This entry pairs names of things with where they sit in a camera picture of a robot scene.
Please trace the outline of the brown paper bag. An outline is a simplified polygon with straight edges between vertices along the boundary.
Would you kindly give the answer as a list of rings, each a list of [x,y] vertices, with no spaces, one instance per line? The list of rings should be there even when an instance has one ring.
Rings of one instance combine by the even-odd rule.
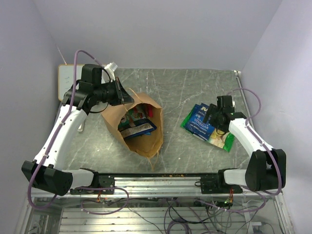
[[[136,93],[131,88],[128,88],[128,90],[133,93],[132,98],[134,99],[134,103],[108,106],[107,109],[101,113],[101,115],[108,131],[114,136],[114,138],[129,151],[147,158],[152,169],[154,169],[155,165],[151,162],[151,159],[153,157],[158,158],[159,151],[164,142],[163,109],[146,93]],[[153,116],[148,119],[156,126],[156,130],[152,131],[150,135],[124,139],[120,131],[117,129],[117,126],[127,111],[137,107],[140,104],[148,104],[152,107]]]

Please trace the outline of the blue kettle potato chips bag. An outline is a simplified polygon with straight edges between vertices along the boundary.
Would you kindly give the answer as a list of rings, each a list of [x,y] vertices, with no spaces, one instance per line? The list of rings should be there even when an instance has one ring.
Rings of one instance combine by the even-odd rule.
[[[209,106],[204,103],[200,104],[200,106],[201,108],[196,114],[196,121],[199,124],[199,127],[196,127],[196,131],[192,134],[198,136],[204,141],[208,141],[215,128],[209,124],[209,121],[207,121],[206,123],[203,122]]]

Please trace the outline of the green cassava chips bag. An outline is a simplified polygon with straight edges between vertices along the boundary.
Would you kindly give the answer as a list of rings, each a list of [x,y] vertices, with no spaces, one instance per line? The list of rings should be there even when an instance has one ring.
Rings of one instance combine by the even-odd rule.
[[[183,120],[183,122],[181,123],[181,128],[184,129],[184,123],[185,123],[185,119]],[[210,138],[208,139],[208,141],[205,141],[209,144],[212,144],[216,147],[219,147],[223,150],[225,150],[226,152],[229,152],[232,148],[233,142],[234,142],[234,135],[231,133],[225,133],[223,131],[221,131],[220,129],[217,129],[216,127],[214,127],[214,131],[211,134]]]

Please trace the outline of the blue white snack bag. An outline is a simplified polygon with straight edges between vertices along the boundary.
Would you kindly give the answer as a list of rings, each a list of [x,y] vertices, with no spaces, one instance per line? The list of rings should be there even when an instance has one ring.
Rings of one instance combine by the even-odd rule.
[[[196,131],[196,127],[197,128],[199,127],[199,124],[196,121],[197,120],[196,114],[200,108],[201,106],[196,104],[185,119],[184,129],[186,129],[191,133],[194,133]]]

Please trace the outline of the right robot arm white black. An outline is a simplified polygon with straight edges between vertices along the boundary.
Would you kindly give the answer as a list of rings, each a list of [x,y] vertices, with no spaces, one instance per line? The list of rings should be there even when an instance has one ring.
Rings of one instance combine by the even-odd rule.
[[[263,140],[247,117],[235,111],[232,96],[218,96],[216,104],[209,105],[203,122],[208,122],[221,133],[234,135],[249,155],[246,169],[219,171],[222,177],[216,179],[214,184],[219,192],[227,192],[232,185],[270,195],[281,192],[286,184],[286,153]]]

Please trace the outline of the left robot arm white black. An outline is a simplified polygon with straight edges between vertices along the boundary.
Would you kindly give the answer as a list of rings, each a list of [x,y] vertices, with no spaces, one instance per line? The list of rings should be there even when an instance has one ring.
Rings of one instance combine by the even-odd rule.
[[[105,67],[95,64],[82,66],[80,79],[62,98],[58,120],[43,148],[32,161],[25,161],[21,167],[29,188],[59,196],[78,187],[89,194],[99,189],[97,172],[91,169],[67,171],[64,163],[79,126],[95,105],[103,102],[118,106],[134,102],[115,76],[114,66],[114,63]]]

